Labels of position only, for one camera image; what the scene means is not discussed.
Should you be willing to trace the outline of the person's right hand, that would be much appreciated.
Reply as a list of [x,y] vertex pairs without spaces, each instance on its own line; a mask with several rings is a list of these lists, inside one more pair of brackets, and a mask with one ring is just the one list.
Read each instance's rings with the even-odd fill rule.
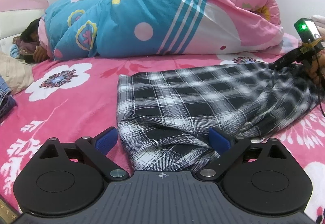
[[[318,31],[321,34],[322,39],[324,40],[324,31],[325,31],[325,21],[324,16],[313,15],[311,19],[315,22],[315,25],[318,28]],[[324,79],[324,50],[319,52],[316,56],[313,57],[312,65],[310,68],[307,68],[307,74],[313,80],[315,84],[320,84],[321,78]]]

